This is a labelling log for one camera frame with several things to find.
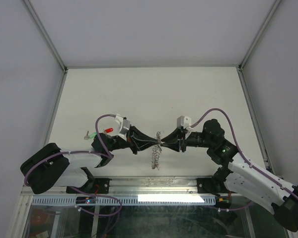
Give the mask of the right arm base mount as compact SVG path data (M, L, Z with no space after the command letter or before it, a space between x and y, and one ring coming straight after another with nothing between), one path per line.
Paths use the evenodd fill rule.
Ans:
M225 193L226 189L212 178L197 178L197 192L210 193L219 196L220 193Z

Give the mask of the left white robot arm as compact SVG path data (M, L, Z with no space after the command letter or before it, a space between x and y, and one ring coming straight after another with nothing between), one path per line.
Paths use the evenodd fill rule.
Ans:
M42 194L54 186L74 186L82 192L94 187L89 168L101 168L112 159L112 151L131 149L133 154L146 150L159 142L140 132L135 126L123 135L100 133L95 136L89 150L67 151L56 143L49 143L27 159L20 171L24 183L34 194Z

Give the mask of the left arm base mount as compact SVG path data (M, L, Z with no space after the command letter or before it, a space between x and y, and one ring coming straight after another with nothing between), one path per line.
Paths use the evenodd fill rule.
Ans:
M77 186L77 189L88 194L108 194L110 181L110 178L90 177L84 185Z

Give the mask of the metal disc with keyrings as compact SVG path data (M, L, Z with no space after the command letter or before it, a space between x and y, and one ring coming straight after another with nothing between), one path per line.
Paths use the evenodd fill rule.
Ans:
M151 155L151 168L153 170L159 170L159 158L162 153L162 142L161 142L161 132L158 131L156 133L157 144L152 147L152 155Z

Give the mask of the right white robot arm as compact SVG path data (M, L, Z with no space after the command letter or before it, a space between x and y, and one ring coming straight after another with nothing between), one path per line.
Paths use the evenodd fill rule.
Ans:
M163 138L162 146L176 152L187 147L202 147L216 164L212 176L214 190L238 193L270 212L275 220L291 232L298 231L298 185L283 180L246 158L238 147L224 137L216 119L208 120L201 132L192 128L175 129Z

